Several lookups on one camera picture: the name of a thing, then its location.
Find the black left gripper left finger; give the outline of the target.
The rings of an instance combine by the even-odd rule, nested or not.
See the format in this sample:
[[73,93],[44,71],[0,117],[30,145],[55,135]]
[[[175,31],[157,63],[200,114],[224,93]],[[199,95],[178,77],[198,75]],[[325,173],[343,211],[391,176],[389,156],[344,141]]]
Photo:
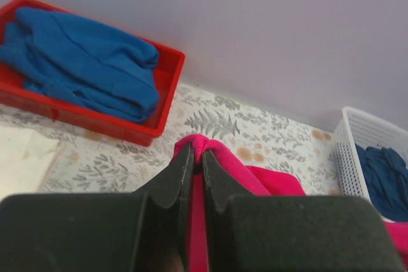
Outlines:
[[188,271],[194,150],[134,192],[1,202],[2,271]]

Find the crimson red t shirt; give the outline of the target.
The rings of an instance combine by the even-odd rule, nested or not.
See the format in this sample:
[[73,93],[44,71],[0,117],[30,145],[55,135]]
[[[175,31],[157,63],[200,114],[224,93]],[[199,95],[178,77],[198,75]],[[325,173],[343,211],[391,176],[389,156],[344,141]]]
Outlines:
[[[202,166],[203,153],[210,149],[223,170],[241,186],[257,196],[304,196],[300,182],[287,173],[246,166],[220,141],[210,140],[204,135],[192,134],[176,142],[174,155],[186,144],[192,144],[194,165]],[[207,235],[205,233],[205,210],[203,176],[193,180],[192,226],[189,265],[191,271],[207,271]]]

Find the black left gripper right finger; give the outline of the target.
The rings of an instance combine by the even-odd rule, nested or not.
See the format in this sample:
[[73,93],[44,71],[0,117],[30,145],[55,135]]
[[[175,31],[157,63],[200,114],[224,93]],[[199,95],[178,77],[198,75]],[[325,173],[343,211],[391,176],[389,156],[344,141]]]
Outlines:
[[257,196],[206,151],[210,271],[403,271],[371,204],[350,196]]

